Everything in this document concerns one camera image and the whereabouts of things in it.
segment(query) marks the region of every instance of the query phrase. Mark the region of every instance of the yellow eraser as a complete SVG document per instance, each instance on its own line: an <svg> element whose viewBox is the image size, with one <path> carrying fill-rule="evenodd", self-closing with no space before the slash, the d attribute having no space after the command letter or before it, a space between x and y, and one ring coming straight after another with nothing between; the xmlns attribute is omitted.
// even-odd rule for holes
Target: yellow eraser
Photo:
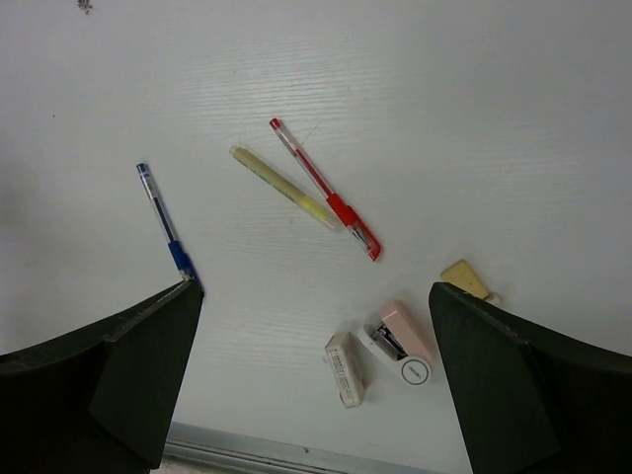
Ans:
<svg viewBox="0 0 632 474"><path fill-rule="evenodd" d="M459 260L449 269L444 270L441 273L441 278L478 298L485 299L490 295L485 283L476 276L470 265L464 260Z"/></svg>

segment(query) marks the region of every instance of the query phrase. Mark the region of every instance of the pink stapler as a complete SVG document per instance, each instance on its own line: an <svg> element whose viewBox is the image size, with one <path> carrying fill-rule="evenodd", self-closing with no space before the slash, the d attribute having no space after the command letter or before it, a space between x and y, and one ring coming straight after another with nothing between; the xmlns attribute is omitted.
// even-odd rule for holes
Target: pink stapler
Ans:
<svg viewBox="0 0 632 474"><path fill-rule="evenodd" d="M379 311L381 323L364 324L357 330L362 344L409 385L427 383L433 355L401 301L391 301Z"/></svg>

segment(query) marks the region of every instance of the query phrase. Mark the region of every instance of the white tabletop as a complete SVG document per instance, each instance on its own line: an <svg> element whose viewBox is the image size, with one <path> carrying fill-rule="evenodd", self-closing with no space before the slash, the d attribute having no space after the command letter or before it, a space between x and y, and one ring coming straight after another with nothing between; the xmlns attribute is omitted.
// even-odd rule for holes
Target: white tabletop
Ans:
<svg viewBox="0 0 632 474"><path fill-rule="evenodd" d="M391 297L432 337L460 258L510 311L632 355L629 2L92 4L0 5L0 353L179 279L146 160L207 289L179 422L470 472L440 363L415 391L366 356L345 410L323 352ZM313 190L274 116L381 262L230 158Z"/></svg>

